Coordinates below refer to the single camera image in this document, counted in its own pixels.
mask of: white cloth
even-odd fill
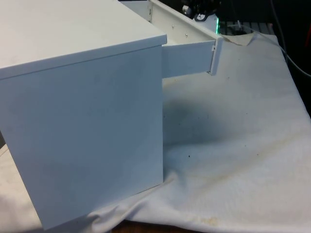
[[[246,47],[224,42],[216,76],[165,79],[163,92],[165,182],[48,232],[105,232],[123,219],[311,231],[311,121],[277,46],[259,35]],[[40,221],[6,150],[0,232],[31,229],[40,233]]]

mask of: white cabinet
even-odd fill
[[[220,40],[157,6],[0,1],[0,130],[45,229],[163,181],[162,78],[214,70]]]

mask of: white sheet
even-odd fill
[[[225,42],[216,76],[165,79],[163,92],[165,182],[48,232],[105,232],[123,219],[310,232],[310,118],[277,46],[259,35],[247,47]],[[0,232],[31,229],[40,233],[40,221],[6,150]]]

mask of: cabinet top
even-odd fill
[[[0,79],[166,44],[117,0],[1,0]]]

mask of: green light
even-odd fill
[[[216,21],[216,34],[218,34],[218,31],[219,31],[219,18],[217,18]]]

